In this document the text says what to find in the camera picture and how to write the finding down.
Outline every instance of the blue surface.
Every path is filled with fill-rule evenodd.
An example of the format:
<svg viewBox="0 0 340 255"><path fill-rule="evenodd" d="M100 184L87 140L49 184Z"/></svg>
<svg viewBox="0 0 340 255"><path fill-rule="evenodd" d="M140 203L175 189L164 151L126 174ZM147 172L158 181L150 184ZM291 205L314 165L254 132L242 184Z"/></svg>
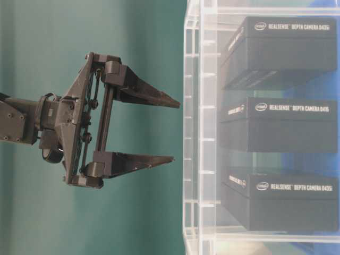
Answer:
<svg viewBox="0 0 340 255"><path fill-rule="evenodd" d="M312 7L335 7L335 1L321 0L315 1ZM340 23L339 18L337 20L337 34L340 35ZM330 99L338 101L339 109L339 82L340 82L340 50L339 50L340 38L338 36L338 69L335 72L327 73L312 81L308 82L306 86L298 86L290 89L285 93L286 97L292 98L309 98L309 99ZM338 111L338 120L340 120L340 111ZM338 124L338 144L339 144L339 130L340 125ZM283 154L283 164L287 168L298 169L302 173L311 173L329 177L340 177L340 154ZM340 235L338 232L315 232L315 235ZM296 245L303 249L306 254L312 255L339 255L340 245L339 244L320 244L315 243L313 250L307 245Z"/></svg>

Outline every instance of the green backdrop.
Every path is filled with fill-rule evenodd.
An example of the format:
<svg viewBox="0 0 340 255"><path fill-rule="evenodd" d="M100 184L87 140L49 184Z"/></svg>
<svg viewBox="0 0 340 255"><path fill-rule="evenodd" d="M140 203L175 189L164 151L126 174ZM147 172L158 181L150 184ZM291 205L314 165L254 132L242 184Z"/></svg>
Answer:
<svg viewBox="0 0 340 255"><path fill-rule="evenodd" d="M182 101L185 4L0 0L0 91L31 100L62 95L94 51L120 56ZM94 114L92 134L100 110ZM44 162L38 143L0 144L1 255L184 254L182 110L114 102L112 117L108 150L177 161L91 190L65 185L62 165Z"/></svg>

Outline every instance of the metal rod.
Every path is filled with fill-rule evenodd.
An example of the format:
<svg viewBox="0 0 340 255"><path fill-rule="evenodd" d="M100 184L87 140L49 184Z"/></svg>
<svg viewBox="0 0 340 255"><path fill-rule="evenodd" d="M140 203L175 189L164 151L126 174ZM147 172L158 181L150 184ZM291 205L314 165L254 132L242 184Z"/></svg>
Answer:
<svg viewBox="0 0 340 255"><path fill-rule="evenodd" d="M114 88L105 84L103 107L101 109L96 151L105 151L108 128L110 125Z"/></svg>
<svg viewBox="0 0 340 255"><path fill-rule="evenodd" d="M84 169L85 169L86 155L87 155L88 148L89 148L89 143L86 141L85 146L84 146L83 159L82 159L82 162L81 162L80 172L83 172Z"/></svg>
<svg viewBox="0 0 340 255"><path fill-rule="evenodd" d="M96 90L95 90L95 96L93 97L94 100L97 100L97 97L98 97L100 74L101 74L101 69L97 69L96 70Z"/></svg>

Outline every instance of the transparent container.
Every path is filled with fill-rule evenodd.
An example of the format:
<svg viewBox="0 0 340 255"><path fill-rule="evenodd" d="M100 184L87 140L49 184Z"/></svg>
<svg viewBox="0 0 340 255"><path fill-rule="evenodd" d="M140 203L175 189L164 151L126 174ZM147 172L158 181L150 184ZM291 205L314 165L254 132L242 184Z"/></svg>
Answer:
<svg viewBox="0 0 340 255"><path fill-rule="evenodd" d="M340 254L337 187L340 176L340 157L337 152L337 102L340 96L338 93L340 77L338 60L340 58L337 53L337 45L340 41L337 36L340 35L339 14L337 0L188 0L184 24L183 116L183 237L188 255ZM266 20L268 22L250 22L248 25L244 25L243 22L247 17L274 17L283 18L283 21L276 22L275 25L269 24L268 20ZM303 70L303 78L294 72L279 75L280 71L287 71L287 67L284 66L283 70L276 70L275 68L281 68L277 66L273 68L274 70L269 67L258 68L258 70L250 68L251 60L262 63L271 58L271 54L261 57L264 50L261 48L262 41L257 44L259 48L254 50L252 41L249 39L248 43L242 46L244 48L240 48L236 60L229 61L231 54L236 54L236 48L241 47L241 41L245 40L246 36L242 36L247 28L242 30L242 26L257 27L255 29L259 31L269 29L269 26L273 30L284 30L287 28L285 24L289 23L286 22L287 19L303 19L304 17L319 20L332 18L336 24L334 30L336 36L335 38L325 36L323 30L329 30L329 27L319 24L318 20L315 25L309 24L310 26L306 27L304 27L308 23L306 20L301 24L294 21L294 26L292 23L289 24L290 30L294 28L294 30L319 30L320 32L320 34L315 33L316 37L309 38L310 41L305 43L306 50L301 49L300 41L298 43L300 50L296 51L293 62L302 60L299 62L300 64L304 64L303 61L306 61L306 63L309 62L306 65L311 65L309 71ZM336 45L334 46L333 43L331 46L314 45L316 42L319 43L317 40L322 36L325 36L325 45L329 43L328 40L335 40L333 43ZM252 39L254 38L255 40L259 39L257 36L253 36ZM292 49L296 45L295 42L291 42L287 38L283 39L278 36L276 39L286 40L278 42L281 45L280 48L285 48L285 50L287 50L287 45L291 45ZM272 47L269 49L270 53L279 50L279 46L272 46L273 42L266 41L266 43ZM320 47L324 53L328 50L332 50L333 53L329 54L328 52L326 57L323 53L317 55L318 50L308 48L314 47L313 45ZM277 64L280 66L284 61L290 61L291 55L292 53L289 51L281 52L273 66ZM248 75L245 74L246 72L240 71L247 68L251 69L250 73L247 73ZM266 86L258 86L265 80L268 81ZM275 90L270 88L271 85L286 84L285 81L288 80L290 82L287 87L283 85ZM248 88L241 89L242 84L246 84L245 86ZM247 98L261 99L260 101L254 99L256 105L252 106L251 103L247 103L249 100ZM290 103L279 101L270 104L267 101L261 101L262 99L301 101ZM263 118L258 115L253 117L253 113L244 109L247 107L256 107L259 110L254 114L265 113L269 110L282 112L288 109L293 114L292 120L289 120L291 127L285 126L287 123L283 124L283 127L278 124L279 121L290 118L285 115L286 113L280 112L281 117L272 115L268 117L270 123L274 123L273 128L282 129L279 131L283 131L283 133L287 128L297 128L300 131L305 129L306 134L300 133L300 135L295 134L295 136L287 137L286 140L289 140L289 143L284 141L286 133L282 135L283 139L277 140L271 130L268 131L271 137L268 139L263 133L261 135L257 135L256 132L250 134L250 131L253 130L253 126L250 124L253 118L257 118L259 125L263 124L261 122ZM239 119L231 117L240 112L246 113ZM324 113L331 113L331 117L323 119L322 114ZM294 119L295 117L302 117L302 119L297 120ZM232 122L242 122L242 124L230 126ZM317 125L320 125L320 132L315 129ZM248 140L244 140L240 129L245 132L244 137L247 137ZM315 141L318 141L319 145L315 146L314 143L315 150L313 150L309 142ZM306 143L305 148L301 146L303 142ZM257 206L257 210L261 210L258 207L259 200L253 199L253 202L249 203L252 199L252 191L250 190L250 194L242 193L241 188L237 186L248 185L248 182L251 182L250 179L234 177L233 174L230 174L231 172L235 172L236 176L246 172L248 175L243 176L254 175L257 177L269 172L269 178L274 174L275 178L278 178L276 179L277 185L272 186L269 181L268 185L258 183L255 186L258 189L256 192L260 192L261 189L276 188L277 190L273 191L277 192L274 195L276 197L270 198L273 203L266 200L266 206L270 207L274 203L278 205L286 199L281 204L285 216L280 215L280 212L277 216L273 215L273 212L264 212L264 218L270 219L273 223L271 225L271 223L259 223L257 217L261 217L261 212L258 212L260 215L251 219L254 225L245 223L249 219L245 220L244 217L254 214L254 210L251 210L252 206ZM309 180L308 177L304 178L305 175L312 176L314 179L310 183L304 183ZM292 183L284 179L287 176L291 176ZM224 185L227 182L229 182L229 186L226 189ZM295 193L284 193L284 189L294 189ZM237 194L238 197L231 196L231 193ZM331 199L330 207L323 203ZM319 207L314 204L316 200L321 201ZM301 204L304 205L304 203L309 210L306 209L305 216L302 217L301 208L303 209L303 206ZM242 205L246 205L244 211L247 213L244 213Z"/></svg>

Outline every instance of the black box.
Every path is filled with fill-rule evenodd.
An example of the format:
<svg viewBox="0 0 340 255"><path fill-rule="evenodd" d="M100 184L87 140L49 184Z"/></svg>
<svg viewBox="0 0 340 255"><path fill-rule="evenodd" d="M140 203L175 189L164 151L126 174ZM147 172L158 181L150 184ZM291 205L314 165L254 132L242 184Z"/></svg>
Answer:
<svg viewBox="0 0 340 255"><path fill-rule="evenodd" d="M337 231L338 179L230 168L222 205L250 231Z"/></svg>
<svg viewBox="0 0 340 255"><path fill-rule="evenodd" d="M219 112L218 141L247 152L337 152L337 102L248 97Z"/></svg>
<svg viewBox="0 0 340 255"><path fill-rule="evenodd" d="M222 52L223 85L283 90L337 69L333 18L247 17Z"/></svg>

